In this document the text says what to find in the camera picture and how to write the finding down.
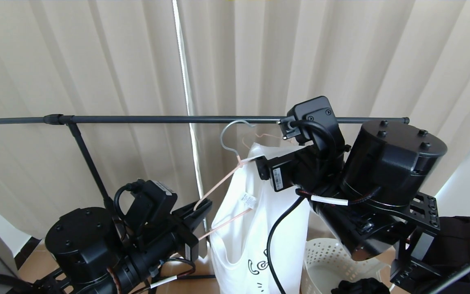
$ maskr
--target bolt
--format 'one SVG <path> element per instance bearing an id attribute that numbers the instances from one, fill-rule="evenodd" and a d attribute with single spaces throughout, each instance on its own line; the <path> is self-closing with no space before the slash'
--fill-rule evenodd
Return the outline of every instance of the bolt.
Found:
<path id="1" fill-rule="evenodd" d="M 420 149 L 429 150 L 429 148 L 431 148 L 431 143 L 429 142 L 422 142 L 420 144 Z"/>

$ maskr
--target perforated plastic basket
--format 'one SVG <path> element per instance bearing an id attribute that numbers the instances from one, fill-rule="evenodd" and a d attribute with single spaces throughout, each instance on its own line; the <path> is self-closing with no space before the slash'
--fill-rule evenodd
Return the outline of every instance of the perforated plastic basket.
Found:
<path id="1" fill-rule="evenodd" d="M 336 239 L 313 239 L 306 243 L 300 290 L 302 294 L 330 294 L 342 280 L 381 281 L 380 270 L 385 266 L 376 258 L 363 262 L 352 260 Z"/>

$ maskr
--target hanger hook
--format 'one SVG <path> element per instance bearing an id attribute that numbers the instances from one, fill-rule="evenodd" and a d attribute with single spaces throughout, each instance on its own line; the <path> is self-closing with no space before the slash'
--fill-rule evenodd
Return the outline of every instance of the hanger hook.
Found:
<path id="1" fill-rule="evenodd" d="M 229 127 L 231 127 L 231 125 L 233 125 L 233 124 L 235 124 L 235 123 L 245 123 L 245 124 L 248 125 L 248 127 L 250 127 L 250 128 L 254 128 L 255 125 L 252 125 L 252 124 L 250 124 L 249 122 L 247 122 L 247 121 L 245 121 L 245 120 L 239 119 L 239 120 L 234 120 L 234 121 L 228 123 L 228 125 L 226 125 L 226 126 L 224 127 L 224 129 L 222 129 L 222 132 L 220 132 L 220 145 L 222 145 L 222 148 L 224 148 L 224 149 L 226 149 L 226 150 L 229 150 L 229 151 L 231 151 L 231 152 L 235 152 L 235 154 L 237 155 L 237 157 L 240 158 L 239 152 L 237 152 L 236 149 L 233 149 L 233 148 L 230 148 L 230 147 L 224 145 L 224 140 L 223 140 L 223 138 L 224 138 L 224 132 L 226 132 L 226 130 L 227 130 Z"/>

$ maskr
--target tile floor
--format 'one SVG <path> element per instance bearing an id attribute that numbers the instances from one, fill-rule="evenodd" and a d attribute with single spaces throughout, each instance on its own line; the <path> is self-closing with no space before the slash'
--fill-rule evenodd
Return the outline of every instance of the tile floor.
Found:
<path id="1" fill-rule="evenodd" d="M 390 263 L 394 258 L 394 251 L 387 251 L 378 257 L 382 262 Z M 197 270 L 196 275 L 209 275 L 213 273 L 213 269 L 210 264 L 207 263 L 196 263 Z M 26 260 L 26 262 L 19 269 L 19 275 L 22 279 L 29 282 L 34 282 L 37 279 L 41 279 L 46 274 L 54 271 L 58 267 L 50 253 L 41 243 Z M 163 267 L 162 275 L 170 276 L 177 272 L 186 270 L 187 265 L 174 263 L 168 264 Z M 389 280 L 389 268 L 386 267 L 381 272 L 382 280 Z M 144 285 L 139 285 L 134 290 L 142 288 Z M 200 280 L 182 280 L 172 281 L 171 283 L 160 286 L 157 289 L 157 294 L 218 294 L 219 285 L 216 279 L 200 279 Z M 407 292 L 395 287 L 392 294 L 406 294 Z"/>

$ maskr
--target curtain fold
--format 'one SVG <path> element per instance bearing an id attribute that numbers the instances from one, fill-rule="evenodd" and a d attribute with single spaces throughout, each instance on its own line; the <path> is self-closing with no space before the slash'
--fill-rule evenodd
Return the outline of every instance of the curtain fold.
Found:
<path id="1" fill-rule="evenodd" d="M 409 116 L 449 147 L 423 187 L 431 195 L 470 150 L 470 1 L 177 3 L 196 114 L 284 115 L 325 95 L 337 116 Z M 235 166 L 221 129 L 196 126 L 205 190 Z M 341 125 L 348 144 L 359 129 Z M 247 132 L 226 141 L 247 154 Z M 212 196 L 217 207 L 222 197 Z"/>
<path id="2" fill-rule="evenodd" d="M 0 117 L 186 115 L 167 1 L 0 2 Z M 198 199 L 188 125 L 80 125 L 109 195 L 164 182 Z M 121 198 L 125 210 L 132 202 Z M 101 195 L 67 127 L 0 125 L 0 214 L 37 238 Z"/>

